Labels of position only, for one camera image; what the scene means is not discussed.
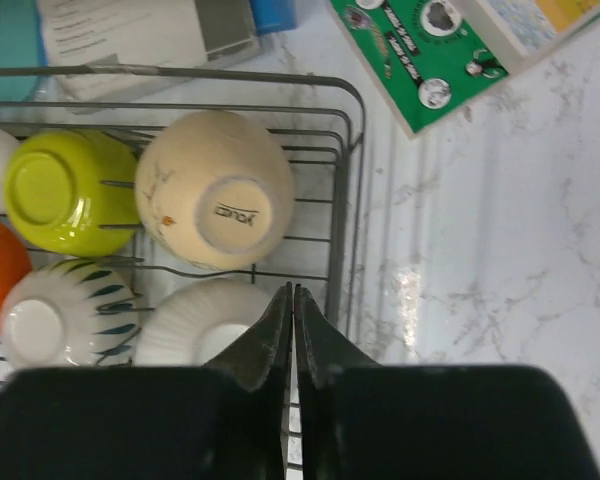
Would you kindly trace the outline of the green cover booklet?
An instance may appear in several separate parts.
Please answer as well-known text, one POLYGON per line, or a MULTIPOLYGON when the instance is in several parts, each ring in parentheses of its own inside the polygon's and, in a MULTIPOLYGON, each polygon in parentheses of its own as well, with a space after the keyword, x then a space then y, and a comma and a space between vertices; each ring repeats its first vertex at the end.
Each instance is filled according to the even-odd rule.
POLYGON ((411 137, 508 76, 450 1, 327 6, 411 137))

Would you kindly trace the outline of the grey wire dish rack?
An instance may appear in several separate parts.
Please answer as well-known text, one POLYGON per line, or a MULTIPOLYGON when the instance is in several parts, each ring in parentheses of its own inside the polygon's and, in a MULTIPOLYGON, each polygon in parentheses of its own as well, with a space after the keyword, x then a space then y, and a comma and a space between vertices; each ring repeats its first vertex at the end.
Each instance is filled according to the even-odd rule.
MULTIPOLYGON (((30 98, 25 101, 0 101, 0 127, 18 139, 62 128, 74 129, 70 120, 73 113, 85 116, 85 127, 100 130, 120 140, 134 152, 144 149, 178 113, 201 111, 230 111, 249 113, 256 117, 266 114, 323 115, 342 119, 342 130, 328 126, 313 129, 276 127, 272 133, 290 155, 291 165, 298 179, 310 174, 330 171, 331 192, 327 196, 309 198, 295 197, 297 216, 293 227, 282 244, 266 261, 258 261, 247 267, 227 270, 230 279, 250 280, 254 285, 265 287, 272 297, 283 286, 293 292, 291 355, 295 352, 294 293, 297 287, 306 288, 316 301, 323 316, 340 333, 350 322, 351 294, 354 275, 351 265, 355 260, 358 236, 358 209, 350 196, 358 191, 362 179, 365 125, 353 122, 342 109, 327 105, 301 107, 276 104, 273 100, 257 103, 250 98, 232 101, 234 92, 245 92, 251 83, 261 83, 265 90, 274 90, 280 84, 309 87, 328 87, 350 91, 349 82, 315 75, 287 73, 260 73, 194 68, 115 65, 74 66, 40 68, 0 69, 0 77, 41 77, 57 82, 64 76, 80 76, 109 79, 200 79, 212 86, 211 92, 200 92, 184 102, 131 102, 122 100, 75 101, 59 100, 52 95, 30 98)), ((0 387, 14 374, 0 376, 0 387)), ((290 375, 286 390, 287 411, 283 419, 283 450, 287 472, 286 454, 291 408, 290 375)))

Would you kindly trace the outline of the beige bird pattern bowl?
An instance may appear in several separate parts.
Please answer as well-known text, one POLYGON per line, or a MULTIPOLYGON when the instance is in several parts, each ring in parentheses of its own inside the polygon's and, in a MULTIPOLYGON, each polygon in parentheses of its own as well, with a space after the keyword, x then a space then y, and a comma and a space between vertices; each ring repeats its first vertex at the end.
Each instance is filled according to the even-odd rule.
POLYGON ((227 111, 187 114, 156 135, 139 158, 134 194, 156 243, 212 270, 262 260, 295 208, 282 147, 261 124, 227 111))

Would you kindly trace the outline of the teal folder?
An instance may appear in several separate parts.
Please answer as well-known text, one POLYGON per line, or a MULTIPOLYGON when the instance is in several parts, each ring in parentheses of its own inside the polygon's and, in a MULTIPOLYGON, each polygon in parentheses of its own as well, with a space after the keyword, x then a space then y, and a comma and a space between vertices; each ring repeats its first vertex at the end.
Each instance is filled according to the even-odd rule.
MULTIPOLYGON (((46 65, 36 2, 0 0, 0 68, 46 65)), ((25 101, 39 86, 35 76, 0 77, 0 101, 25 101)))

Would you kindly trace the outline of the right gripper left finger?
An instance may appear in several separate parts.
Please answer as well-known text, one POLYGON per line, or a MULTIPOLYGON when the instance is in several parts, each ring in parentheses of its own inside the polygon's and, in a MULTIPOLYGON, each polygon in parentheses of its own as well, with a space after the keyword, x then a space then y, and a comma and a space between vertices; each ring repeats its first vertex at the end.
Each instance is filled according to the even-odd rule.
POLYGON ((0 387, 0 479, 281 479, 293 292, 200 367, 57 367, 0 387))

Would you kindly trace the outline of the lime green bowl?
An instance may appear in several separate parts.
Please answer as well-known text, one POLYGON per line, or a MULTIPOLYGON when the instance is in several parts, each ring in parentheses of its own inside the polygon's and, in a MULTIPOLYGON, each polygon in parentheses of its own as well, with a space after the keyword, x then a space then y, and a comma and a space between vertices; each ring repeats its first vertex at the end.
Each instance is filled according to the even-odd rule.
POLYGON ((35 134, 9 159, 6 214, 34 246, 78 257, 124 248, 140 223, 132 183, 132 148, 91 129, 35 134))

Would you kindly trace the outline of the white teal leaf bowl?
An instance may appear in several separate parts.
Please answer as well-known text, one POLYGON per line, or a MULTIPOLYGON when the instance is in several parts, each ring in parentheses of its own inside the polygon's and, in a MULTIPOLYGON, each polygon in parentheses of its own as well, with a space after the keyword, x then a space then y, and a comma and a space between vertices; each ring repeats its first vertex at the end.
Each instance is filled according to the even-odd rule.
POLYGON ((125 365, 139 332, 136 296, 127 282, 90 259, 29 273, 0 311, 0 339, 14 369, 125 365))

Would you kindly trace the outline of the yellow cover paperback book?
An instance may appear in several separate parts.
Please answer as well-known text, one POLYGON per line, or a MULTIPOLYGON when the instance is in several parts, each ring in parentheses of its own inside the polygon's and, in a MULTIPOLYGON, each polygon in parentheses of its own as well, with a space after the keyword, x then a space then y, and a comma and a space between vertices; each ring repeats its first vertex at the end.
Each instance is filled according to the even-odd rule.
POLYGON ((513 75, 600 21, 600 1, 465 0, 453 5, 513 75))

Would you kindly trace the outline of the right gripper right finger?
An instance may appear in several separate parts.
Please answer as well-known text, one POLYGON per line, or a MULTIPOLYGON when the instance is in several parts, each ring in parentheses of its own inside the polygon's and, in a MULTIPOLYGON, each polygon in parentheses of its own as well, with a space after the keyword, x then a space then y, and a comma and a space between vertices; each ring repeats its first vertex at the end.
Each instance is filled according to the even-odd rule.
POLYGON ((307 479, 597 479, 559 384, 527 365, 383 366, 294 293, 307 479))

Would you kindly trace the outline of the white grey manual booklet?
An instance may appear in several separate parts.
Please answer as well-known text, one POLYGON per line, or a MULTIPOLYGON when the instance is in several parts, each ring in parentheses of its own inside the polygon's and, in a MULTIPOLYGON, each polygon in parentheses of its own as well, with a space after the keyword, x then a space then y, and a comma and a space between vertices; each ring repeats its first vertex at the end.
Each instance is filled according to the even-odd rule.
POLYGON ((39 1, 52 67, 225 68, 261 47, 246 1, 39 1))

